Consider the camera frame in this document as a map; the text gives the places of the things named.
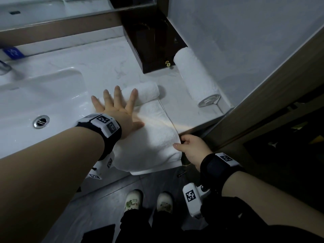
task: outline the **blue label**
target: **blue label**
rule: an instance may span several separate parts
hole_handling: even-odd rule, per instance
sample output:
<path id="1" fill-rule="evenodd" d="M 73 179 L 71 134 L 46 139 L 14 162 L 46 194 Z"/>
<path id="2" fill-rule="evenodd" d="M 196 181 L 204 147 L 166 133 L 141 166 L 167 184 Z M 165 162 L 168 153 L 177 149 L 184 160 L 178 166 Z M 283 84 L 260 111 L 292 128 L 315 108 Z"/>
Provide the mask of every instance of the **blue label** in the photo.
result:
<path id="1" fill-rule="evenodd" d="M 18 60 L 18 59 L 21 59 L 21 58 L 25 58 L 25 56 L 23 55 L 23 53 L 20 52 L 18 48 L 12 47 L 12 48 L 4 48 L 4 49 L 2 49 L 2 50 L 3 50 L 3 52 L 5 52 L 5 53 L 10 57 L 10 59 L 12 59 L 12 60 Z"/>

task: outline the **white marble countertop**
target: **white marble countertop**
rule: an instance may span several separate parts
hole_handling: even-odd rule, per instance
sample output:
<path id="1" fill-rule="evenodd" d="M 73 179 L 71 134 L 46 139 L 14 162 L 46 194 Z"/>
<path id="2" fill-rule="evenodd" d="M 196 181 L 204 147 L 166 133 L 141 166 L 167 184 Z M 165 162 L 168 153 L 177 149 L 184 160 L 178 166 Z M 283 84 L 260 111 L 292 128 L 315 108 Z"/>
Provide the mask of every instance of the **white marble countertop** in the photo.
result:
<path id="1" fill-rule="evenodd" d="M 123 89 L 155 81 L 160 88 L 160 101 L 179 134 L 204 128 L 223 116 L 217 105 L 197 106 L 176 66 L 143 74 L 125 37 L 38 54 L 9 64 L 16 79 L 74 68 L 82 73 L 88 92 L 97 97 L 102 96 L 104 89 L 112 92 L 116 85 Z M 0 85 L 14 80 L 10 77 L 1 76 Z"/>

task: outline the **leg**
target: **leg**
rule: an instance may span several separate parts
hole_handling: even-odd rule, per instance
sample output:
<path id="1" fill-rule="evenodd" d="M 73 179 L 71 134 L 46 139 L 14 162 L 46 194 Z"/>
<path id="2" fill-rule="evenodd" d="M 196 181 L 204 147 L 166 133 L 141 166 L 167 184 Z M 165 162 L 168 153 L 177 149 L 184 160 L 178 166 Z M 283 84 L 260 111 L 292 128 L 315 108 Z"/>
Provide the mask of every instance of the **leg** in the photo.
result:
<path id="1" fill-rule="evenodd" d="M 183 230 L 172 215 L 173 201 L 168 193 L 160 193 L 153 215 L 152 234 L 155 242 L 178 242 Z"/>
<path id="2" fill-rule="evenodd" d="M 142 201 L 142 193 L 137 190 L 133 190 L 127 195 L 124 216 L 121 219 L 120 232 L 116 243 L 150 242 L 151 226 L 139 210 Z"/>

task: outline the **chrome drain cover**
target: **chrome drain cover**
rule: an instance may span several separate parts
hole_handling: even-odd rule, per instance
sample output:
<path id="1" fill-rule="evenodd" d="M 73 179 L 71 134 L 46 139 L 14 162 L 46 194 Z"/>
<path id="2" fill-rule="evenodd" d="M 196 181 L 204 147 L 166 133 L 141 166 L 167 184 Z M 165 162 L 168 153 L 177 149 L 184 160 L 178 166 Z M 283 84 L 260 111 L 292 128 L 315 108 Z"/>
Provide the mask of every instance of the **chrome drain cover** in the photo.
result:
<path id="1" fill-rule="evenodd" d="M 33 123 L 35 129 L 42 129 L 48 125 L 50 117 L 46 115 L 38 116 Z"/>

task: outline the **white shoe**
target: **white shoe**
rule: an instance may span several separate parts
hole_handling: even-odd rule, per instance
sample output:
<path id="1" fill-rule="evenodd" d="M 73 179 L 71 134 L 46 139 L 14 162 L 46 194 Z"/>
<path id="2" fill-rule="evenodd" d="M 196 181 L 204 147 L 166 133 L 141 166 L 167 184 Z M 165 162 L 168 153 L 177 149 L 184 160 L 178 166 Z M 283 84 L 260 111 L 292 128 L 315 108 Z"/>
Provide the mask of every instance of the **white shoe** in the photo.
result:
<path id="1" fill-rule="evenodd" d="M 132 209 L 138 210 L 142 204 L 142 200 L 143 200 L 143 196 L 140 191 L 138 190 L 130 191 L 126 196 L 124 212 Z"/>
<path id="2" fill-rule="evenodd" d="M 172 213 L 173 210 L 173 200 L 171 195 L 168 193 L 160 193 L 157 198 L 157 204 L 156 204 L 156 210 L 158 212 L 160 211 L 166 211 L 169 213 Z"/>

